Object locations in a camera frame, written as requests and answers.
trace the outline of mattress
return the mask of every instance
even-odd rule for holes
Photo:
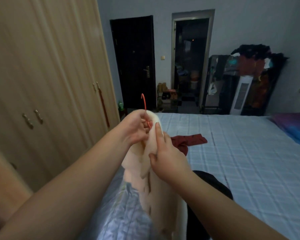
[[[266,117],[158,114],[171,137],[202,134],[189,147],[192,170],[213,174],[234,201],[289,238],[300,239],[300,145]],[[119,169],[80,239],[156,239],[138,193]]]

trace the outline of pillow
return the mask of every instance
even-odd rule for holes
[[[271,116],[271,120],[300,144],[300,113],[279,113]]]

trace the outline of forearm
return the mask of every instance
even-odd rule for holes
[[[35,193],[0,231],[0,239],[74,239],[120,167],[130,145],[114,128]]]
[[[286,239],[193,172],[172,186],[213,239]]]

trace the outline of dark red garment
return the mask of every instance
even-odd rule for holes
[[[201,134],[192,136],[174,136],[171,137],[172,145],[178,148],[185,156],[188,154],[188,147],[208,143],[207,139]]]

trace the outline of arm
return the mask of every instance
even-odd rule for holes
[[[213,239],[286,239],[199,178],[169,135],[162,135],[159,124],[155,128],[158,153],[150,154],[153,171],[187,202]]]
[[[129,114],[86,154],[35,193],[0,239],[74,239],[83,230],[130,146],[147,140],[145,110]]]

